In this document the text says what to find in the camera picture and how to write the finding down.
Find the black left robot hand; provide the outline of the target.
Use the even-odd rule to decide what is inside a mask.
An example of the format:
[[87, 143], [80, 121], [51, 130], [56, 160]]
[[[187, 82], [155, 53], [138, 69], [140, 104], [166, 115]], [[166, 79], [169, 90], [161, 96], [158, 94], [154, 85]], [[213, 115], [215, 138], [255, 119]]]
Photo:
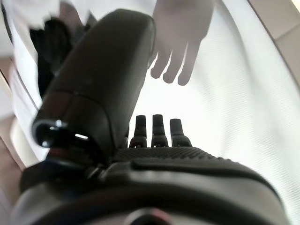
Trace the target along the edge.
[[118, 9], [69, 54], [32, 123], [49, 148], [22, 173], [12, 225], [286, 225], [275, 189], [261, 175], [192, 146], [181, 120], [129, 122], [145, 81], [155, 25]]

